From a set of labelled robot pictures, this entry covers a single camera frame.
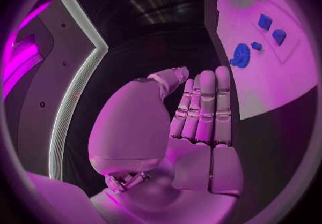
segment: blue object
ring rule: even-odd
[[[275,39],[276,43],[280,46],[286,38],[286,32],[281,29],[276,29],[273,32],[273,38]]]
[[[240,43],[235,49],[233,56],[234,58],[229,61],[230,65],[245,68],[250,62],[251,51],[246,44]]]
[[[260,18],[259,18],[259,21],[258,21],[258,25],[261,28],[263,28],[263,29],[268,31],[270,26],[271,26],[271,24],[272,24],[272,22],[273,22],[273,20],[270,17],[268,17],[268,16],[266,16],[264,14],[261,14]]]
[[[252,48],[255,50],[261,51],[263,49],[263,46],[260,43],[253,42],[251,45],[252,45]]]

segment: robotic hand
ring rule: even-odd
[[[229,71],[222,66],[194,80],[188,76],[183,67],[127,83],[106,102],[93,126],[89,157],[105,176],[103,193],[138,223],[222,222],[242,192],[242,167],[230,146]],[[170,123],[163,99],[184,81]],[[92,198],[111,218],[117,210],[102,200]],[[122,220],[120,215],[115,219]]]

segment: white light strip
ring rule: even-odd
[[[50,138],[49,177],[57,180],[62,180],[64,144],[68,127],[74,110],[77,106],[79,96],[82,94],[95,69],[108,52],[108,45],[95,29],[77,0],[61,1],[74,18],[75,22],[80,26],[82,31],[86,34],[96,48],[77,71],[65,92],[56,114],[56,119]]]

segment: led light strip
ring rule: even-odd
[[[49,148],[49,177],[62,180],[64,144],[68,127],[81,95],[95,69],[108,52],[108,45],[95,29],[77,0],[61,0],[75,22],[94,44],[95,49],[77,71],[63,100],[54,122]]]

